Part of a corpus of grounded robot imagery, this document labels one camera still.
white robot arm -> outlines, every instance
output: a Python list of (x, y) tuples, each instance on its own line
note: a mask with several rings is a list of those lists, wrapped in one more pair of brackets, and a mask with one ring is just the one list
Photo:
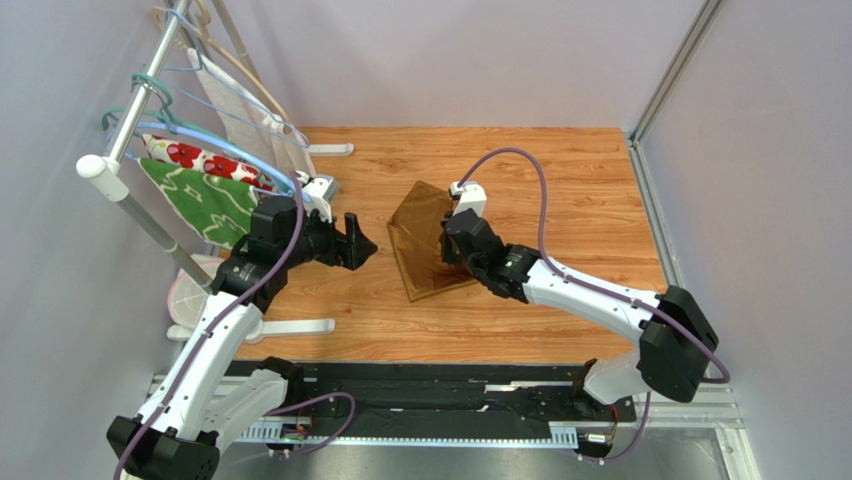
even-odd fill
[(663, 319), (639, 308), (650, 305), (665, 312), (715, 351), (718, 337), (689, 292), (671, 286), (660, 294), (616, 285), (545, 259), (535, 249), (504, 244), (482, 218), (486, 195), (480, 185), (454, 183), (450, 195), (458, 206), (444, 220), (446, 263), (463, 264), (497, 296), (572, 313), (633, 344), (632, 351), (617, 358), (587, 362), (574, 381), (575, 391), (605, 405), (650, 390), (680, 402), (692, 400), (709, 359)]
[[(378, 250), (361, 233), (353, 214), (345, 215), (345, 233), (335, 229), (329, 207), (338, 189), (333, 178), (303, 177), (311, 202), (302, 213), (301, 229), (296, 231), (300, 213), (293, 199), (275, 196), (258, 204), (249, 234), (219, 266), (213, 295), (162, 385), (135, 417), (113, 420), (107, 440), (119, 458), (127, 458), (123, 467), (131, 475), (212, 478), (221, 452), (258, 418), (285, 402), (305, 400), (302, 368), (270, 357), (246, 382), (211, 405), (237, 348), (258, 329), (272, 299), (286, 286), (288, 270), (314, 260), (355, 270)], [(262, 282), (288, 248), (282, 266)], [(220, 319), (241, 296), (245, 301)]]

metal pole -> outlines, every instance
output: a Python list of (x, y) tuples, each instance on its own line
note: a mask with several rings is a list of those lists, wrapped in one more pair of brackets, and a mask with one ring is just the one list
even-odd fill
[(693, 22), (692, 27), (683, 39), (683, 43), (681, 43), (680, 48), (675, 54), (675, 57), (672, 59), (668, 70), (666, 70), (666, 73), (663, 75), (663, 79), (657, 86), (657, 90), (651, 97), (651, 101), (648, 102), (648, 106), (645, 107), (645, 111), (642, 113), (639, 123), (636, 124), (636, 128), (630, 135), (630, 140), (633, 143), (641, 145), (645, 140), (645, 137), (651, 130), (651, 125), (653, 125), (654, 120), (657, 119), (657, 115), (663, 108), (663, 104), (666, 99), (668, 99), (669, 94), (672, 92), (672, 89), (674, 89), (677, 81), (680, 79), (686, 64), (689, 63), (689, 60), (698, 49), (698, 45), (701, 43), (701, 40), (707, 33), (707, 30), (710, 29), (710, 25), (719, 13), (719, 9), (722, 7), (723, 3), (725, 3), (725, 0), (705, 0), (704, 5), (701, 7), (701, 11), (699, 11), (698, 16), (695, 17), (695, 22)]
[[(175, 0), (163, 0), (163, 3), (169, 8), (175, 8)], [(192, 37), (189, 35), (189, 31), (187, 31), (186, 26), (181, 28), (180, 33), (181, 37), (183, 37), (184, 43), (186, 43), (187, 45), (192, 45)], [(204, 45), (204, 42), (201, 42), (201, 44), (199, 45), (199, 49), (205, 57), (210, 57), (210, 53), (207, 52), (207, 46)]]
[[(186, 15), (189, 10), (189, 4), (192, 0), (179, 0), (175, 10), (181, 15)], [(145, 71), (151, 77), (158, 77), (166, 63), (166, 57), (169, 56), (169, 51), (172, 48), (175, 37), (181, 30), (181, 21), (174, 15), (169, 16), (169, 21), (163, 29), (163, 34), (160, 36), (160, 43), (154, 52), (154, 58), (148, 64), (148, 70)], [(133, 88), (133, 96), (121, 119), (118, 121), (115, 135), (112, 136), (109, 146), (107, 147), (106, 156), (115, 163), (120, 163), (130, 139), (133, 138), (133, 131), (136, 130), (136, 123), (142, 116), (142, 110), (145, 109), (145, 104), (148, 102), (148, 97), (151, 91), (145, 85), (137, 85)]]
[(163, 250), (166, 251), (169, 255), (172, 256), (172, 259), (177, 262), (177, 264), (182, 268), (190, 278), (192, 278), (195, 283), (201, 287), (207, 293), (212, 293), (210, 285), (213, 283), (213, 279), (210, 278), (210, 275), (207, 275), (207, 272), (201, 268), (198, 263), (192, 259), (192, 257), (187, 253), (186, 250), (183, 249), (180, 245), (178, 245), (177, 241), (171, 237), (171, 235), (166, 232), (163, 227), (154, 220), (151, 215), (142, 208), (142, 205), (136, 202), (132, 196), (129, 194), (122, 200), (115, 202), (118, 206), (121, 207), (130, 218), (132, 218), (139, 226), (142, 227), (145, 232), (157, 242)]
[(260, 81), (260, 75), (257, 74), (257, 69), (254, 68), (254, 62), (251, 61), (248, 49), (246, 48), (245, 43), (243, 43), (242, 37), (240, 37), (237, 25), (234, 23), (234, 19), (231, 18), (231, 13), (228, 11), (228, 7), (225, 6), (224, 0), (212, 1), (213, 8), (215, 8), (216, 13), (219, 14), (219, 19), (222, 20), (222, 25), (225, 26), (225, 31), (228, 32), (228, 37), (230, 37), (231, 43), (234, 44), (234, 50), (237, 53), (237, 58), (239, 58), (240, 63), (242, 63), (243, 66), (245, 66), (246, 69), (254, 75), (254, 78), (256, 78), (257, 81)]

metal frame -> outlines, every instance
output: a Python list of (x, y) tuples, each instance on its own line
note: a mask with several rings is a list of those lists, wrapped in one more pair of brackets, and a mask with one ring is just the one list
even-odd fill
[(636, 124), (636, 128), (631, 133), (631, 143), (641, 144), (645, 140), (645, 137), (648, 136), (648, 132), (660, 110), (663, 108), (663, 104), (683, 74), (689, 60), (701, 44), (704, 35), (710, 29), (710, 25), (719, 13), (719, 9), (723, 3), (725, 3), (725, 0), (706, 0), (704, 2), (704, 5), (698, 12), (698, 16), (695, 17), (695, 21), (689, 28), (686, 37), (684, 37), (680, 48), (669, 64), (669, 68), (666, 70), (665, 75), (663, 75), (660, 85), (657, 86), (657, 90), (651, 96), (648, 106), (645, 107), (645, 111)]

gray wall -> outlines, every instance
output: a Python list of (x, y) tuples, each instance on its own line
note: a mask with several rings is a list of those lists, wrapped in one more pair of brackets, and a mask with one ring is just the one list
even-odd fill
[[(176, 267), (74, 170), (103, 151), (100, 112), (125, 104), (153, 52), (150, 4), (3, 2), (0, 478), (108, 478), (112, 417), (134, 414), (174, 355)], [(198, 248), (138, 173), (121, 176)]]
[(624, 129), (701, 4), (228, 2), (261, 77), (301, 125)]
[(645, 146), (764, 478), (849, 478), (852, 3), (730, 1)]

wood grain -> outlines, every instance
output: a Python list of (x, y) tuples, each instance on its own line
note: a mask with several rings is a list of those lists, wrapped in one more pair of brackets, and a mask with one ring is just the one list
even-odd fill
[[(314, 159), (336, 177), (338, 216), (358, 215), (379, 252), (356, 272), (320, 264), (290, 272), (267, 319), (332, 317), (327, 336), (271, 338), (238, 358), (578, 363), (610, 358), (626, 341), (563, 312), (493, 296), (473, 285), (409, 303), (391, 251), (388, 218), (416, 180), (446, 188), (503, 146), (542, 163), (550, 204), (548, 252), (566, 265), (634, 288), (662, 290), (650, 228), (622, 134), (616, 129), (308, 128), (314, 143), (355, 143), (350, 157)], [(522, 157), (495, 157), (473, 177), (485, 186), (485, 218), (504, 241), (536, 245), (539, 187)]]

